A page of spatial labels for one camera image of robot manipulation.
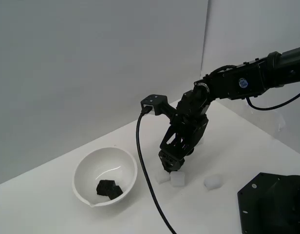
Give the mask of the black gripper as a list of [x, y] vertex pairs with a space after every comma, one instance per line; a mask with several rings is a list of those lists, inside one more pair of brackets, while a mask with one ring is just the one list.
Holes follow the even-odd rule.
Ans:
[[208, 123], [207, 105], [207, 92], [203, 90], [188, 91], [177, 103], [158, 154], [165, 171], [180, 170], [185, 162], [184, 157], [192, 153], [202, 138]]

